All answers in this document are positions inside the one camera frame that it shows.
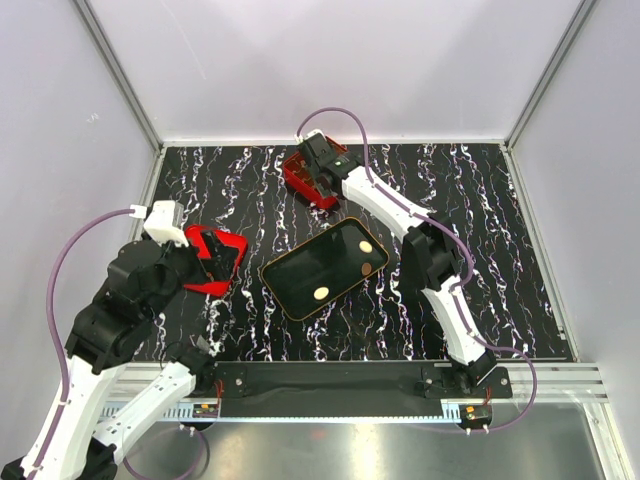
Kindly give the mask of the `white oval chocolate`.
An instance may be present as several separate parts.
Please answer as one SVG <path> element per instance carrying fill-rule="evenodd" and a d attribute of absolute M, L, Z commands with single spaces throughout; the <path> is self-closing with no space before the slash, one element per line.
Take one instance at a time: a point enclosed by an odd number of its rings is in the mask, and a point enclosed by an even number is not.
<path fill-rule="evenodd" d="M 314 291 L 314 298 L 318 301 L 325 299 L 329 294 L 327 287 L 319 287 Z"/>
<path fill-rule="evenodd" d="M 365 242 L 365 241 L 363 241 L 363 242 L 361 242 L 359 244 L 359 248 L 365 253 L 370 253 L 372 251 L 372 246 L 368 242 Z"/>

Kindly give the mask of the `white oval chocolate bottom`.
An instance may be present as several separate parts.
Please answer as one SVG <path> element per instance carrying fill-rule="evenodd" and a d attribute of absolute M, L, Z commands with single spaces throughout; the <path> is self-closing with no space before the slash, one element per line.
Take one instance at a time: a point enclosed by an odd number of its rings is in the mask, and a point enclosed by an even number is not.
<path fill-rule="evenodd" d="M 314 298 L 318 301 L 325 299 L 329 294 L 327 287 L 319 287 L 314 291 Z"/>

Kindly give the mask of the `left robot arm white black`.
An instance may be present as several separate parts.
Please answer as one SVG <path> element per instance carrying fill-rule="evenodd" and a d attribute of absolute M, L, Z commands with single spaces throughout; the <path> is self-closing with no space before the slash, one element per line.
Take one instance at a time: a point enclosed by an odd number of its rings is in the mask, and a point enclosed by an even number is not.
<path fill-rule="evenodd" d="M 155 321 L 183 290 L 225 294 L 247 251 L 236 234 L 194 225 L 182 242 L 149 237 L 122 247 L 63 349 L 59 398 L 27 455 L 4 479 L 112 479 L 137 441 L 178 401 L 221 393 L 212 356 L 180 347 L 133 400 L 101 421 L 104 405 Z"/>

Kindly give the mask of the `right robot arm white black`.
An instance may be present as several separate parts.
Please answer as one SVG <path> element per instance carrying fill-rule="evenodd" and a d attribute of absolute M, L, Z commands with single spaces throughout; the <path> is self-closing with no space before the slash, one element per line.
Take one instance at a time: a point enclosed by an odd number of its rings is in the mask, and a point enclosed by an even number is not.
<path fill-rule="evenodd" d="M 472 319 L 462 292 L 458 254 L 464 245 L 446 219 L 390 187 L 353 152 L 340 152 L 319 130 L 297 139 L 304 168 L 324 197 L 360 205 L 401 240 L 399 286 L 421 292 L 429 301 L 446 341 L 457 390 L 476 396 L 490 383 L 496 359 Z"/>

